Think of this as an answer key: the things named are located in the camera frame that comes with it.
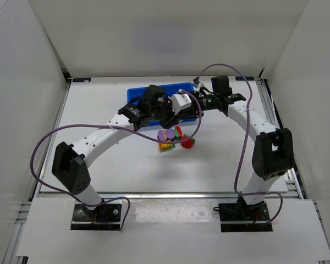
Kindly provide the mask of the red green lego block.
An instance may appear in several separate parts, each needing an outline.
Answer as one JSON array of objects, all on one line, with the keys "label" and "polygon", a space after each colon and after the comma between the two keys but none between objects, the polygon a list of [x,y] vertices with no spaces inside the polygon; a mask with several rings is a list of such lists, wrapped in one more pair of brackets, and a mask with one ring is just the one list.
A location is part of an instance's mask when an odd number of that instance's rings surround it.
[{"label": "red green lego block", "polygon": [[196,142],[196,140],[193,137],[190,138],[190,135],[188,135],[188,134],[183,134],[181,136],[181,141],[183,141],[181,143],[181,145],[185,149],[191,149],[194,146],[195,142]]}]

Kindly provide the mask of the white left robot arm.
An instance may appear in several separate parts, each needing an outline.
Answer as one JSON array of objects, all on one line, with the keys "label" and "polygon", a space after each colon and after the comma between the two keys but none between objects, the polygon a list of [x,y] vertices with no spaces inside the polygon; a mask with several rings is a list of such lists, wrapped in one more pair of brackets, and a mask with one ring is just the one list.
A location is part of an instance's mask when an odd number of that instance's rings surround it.
[{"label": "white left robot arm", "polygon": [[130,100],[108,123],[72,144],[61,142],[54,154],[52,174],[90,210],[103,205],[103,199],[91,185],[89,166],[113,145],[135,134],[151,121],[165,129],[179,121],[181,112],[192,105],[188,93],[179,90],[168,96],[156,85],[147,87],[142,96]]}]

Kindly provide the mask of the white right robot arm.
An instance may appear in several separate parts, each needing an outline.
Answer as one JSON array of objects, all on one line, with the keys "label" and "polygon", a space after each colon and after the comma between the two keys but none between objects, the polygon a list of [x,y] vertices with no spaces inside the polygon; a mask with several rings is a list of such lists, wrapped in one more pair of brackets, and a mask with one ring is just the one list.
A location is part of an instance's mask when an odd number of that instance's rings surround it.
[{"label": "white right robot arm", "polygon": [[241,198],[247,206],[260,204],[274,182],[295,165],[291,131],[277,128],[250,108],[243,95],[232,92],[226,75],[211,78],[211,91],[198,78],[192,83],[203,111],[217,109],[224,113],[248,133],[245,138],[254,142],[254,172]]}]

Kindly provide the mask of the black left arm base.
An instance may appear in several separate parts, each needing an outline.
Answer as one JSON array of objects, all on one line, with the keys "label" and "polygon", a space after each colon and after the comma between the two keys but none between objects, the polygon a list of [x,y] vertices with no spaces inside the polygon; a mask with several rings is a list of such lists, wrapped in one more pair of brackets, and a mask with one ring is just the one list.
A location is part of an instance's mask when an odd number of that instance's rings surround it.
[{"label": "black left arm base", "polygon": [[71,230],[107,230],[116,231],[121,228],[122,203],[111,202],[89,210],[82,204],[74,205],[71,217]]}]

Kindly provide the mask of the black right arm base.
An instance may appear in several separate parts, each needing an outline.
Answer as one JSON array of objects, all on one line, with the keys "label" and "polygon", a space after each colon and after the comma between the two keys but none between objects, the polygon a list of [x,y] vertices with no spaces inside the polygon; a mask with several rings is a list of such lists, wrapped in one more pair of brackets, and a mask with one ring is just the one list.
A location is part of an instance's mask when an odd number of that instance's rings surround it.
[{"label": "black right arm base", "polygon": [[247,205],[243,198],[235,203],[219,203],[213,208],[219,213],[222,233],[272,232],[267,204],[262,201]]}]

